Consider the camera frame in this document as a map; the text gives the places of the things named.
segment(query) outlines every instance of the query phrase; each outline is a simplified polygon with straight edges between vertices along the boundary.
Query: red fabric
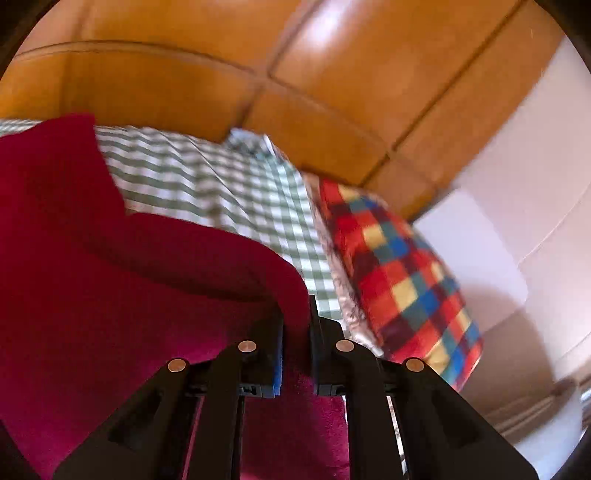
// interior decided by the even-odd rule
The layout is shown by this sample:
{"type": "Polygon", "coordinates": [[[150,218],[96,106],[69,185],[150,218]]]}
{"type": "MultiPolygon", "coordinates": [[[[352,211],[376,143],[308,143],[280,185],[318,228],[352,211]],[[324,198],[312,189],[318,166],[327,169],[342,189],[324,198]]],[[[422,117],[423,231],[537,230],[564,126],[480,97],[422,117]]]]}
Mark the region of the red fabric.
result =
{"type": "Polygon", "coordinates": [[[276,301],[281,396],[250,401],[243,477],[348,478],[342,401],[312,394],[307,290],[267,247],[126,215],[93,119],[0,139],[0,419],[42,478],[170,358],[211,359],[276,301]]]}

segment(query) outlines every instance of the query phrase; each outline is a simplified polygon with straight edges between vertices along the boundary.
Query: black mount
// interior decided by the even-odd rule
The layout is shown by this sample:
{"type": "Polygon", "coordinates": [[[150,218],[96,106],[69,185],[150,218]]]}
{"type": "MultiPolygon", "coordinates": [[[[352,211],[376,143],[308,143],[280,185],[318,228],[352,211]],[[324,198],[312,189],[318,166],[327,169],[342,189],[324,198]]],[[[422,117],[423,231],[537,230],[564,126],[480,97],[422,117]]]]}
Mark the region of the black mount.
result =
{"type": "MultiPolygon", "coordinates": [[[[387,397],[411,480],[538,478],[422,360],[377,359],[319,317],[313,296],[310,310],[316,394],[346,399],[351,480],[404,478],[387,397]]],[[[238,480],[244,397],[280,393],[282,328],[277,309],[213,361],[170,361],[64,460],[54,480],[179,480],[183,472],[188,480],[238,480]]]]}

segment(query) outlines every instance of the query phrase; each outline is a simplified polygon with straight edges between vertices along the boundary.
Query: white wall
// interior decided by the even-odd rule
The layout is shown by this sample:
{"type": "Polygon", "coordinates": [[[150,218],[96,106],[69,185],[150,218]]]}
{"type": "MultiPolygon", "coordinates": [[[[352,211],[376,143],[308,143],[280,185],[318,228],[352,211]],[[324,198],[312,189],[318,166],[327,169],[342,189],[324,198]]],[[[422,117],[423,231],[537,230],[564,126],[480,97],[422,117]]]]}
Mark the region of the white wall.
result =
{"type": "Polygon", "coordinates": [[[489,216],[529,289],[524,308],[486,333],[467,395],[506,383],[515,367],[524,371],[514,386],[571,374],[591,359],[591,74],[568,39],[456,185],[489,216]]]}

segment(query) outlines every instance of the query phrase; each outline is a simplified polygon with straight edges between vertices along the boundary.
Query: pillow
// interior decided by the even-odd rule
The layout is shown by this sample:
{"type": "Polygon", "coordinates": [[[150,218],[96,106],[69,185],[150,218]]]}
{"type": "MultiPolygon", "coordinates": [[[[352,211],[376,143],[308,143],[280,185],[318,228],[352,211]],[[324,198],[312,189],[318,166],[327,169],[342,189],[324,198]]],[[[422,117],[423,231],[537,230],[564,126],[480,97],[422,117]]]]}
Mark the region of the pillow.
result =
{"type": "Polygon", "coordinates": [[[322,180],[320,203],[384,356],[423,358],[461,389],[482,338],[441,260],[404,219],[353,188],[322,180]]]}

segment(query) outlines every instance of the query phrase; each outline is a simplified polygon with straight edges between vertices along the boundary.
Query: plaid pillow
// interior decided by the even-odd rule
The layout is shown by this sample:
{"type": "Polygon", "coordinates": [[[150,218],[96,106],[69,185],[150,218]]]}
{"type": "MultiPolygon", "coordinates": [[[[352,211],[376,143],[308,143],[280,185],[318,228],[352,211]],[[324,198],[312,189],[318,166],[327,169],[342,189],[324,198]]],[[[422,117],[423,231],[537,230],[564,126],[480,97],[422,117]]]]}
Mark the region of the plaid pillow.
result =
{"type": "Polygon", "coordinates": [[[385,356],[423,358],[461,389],[482,338],[437,255],[404,219],[355,189],[322,180],[320,204],[385,356]]]}

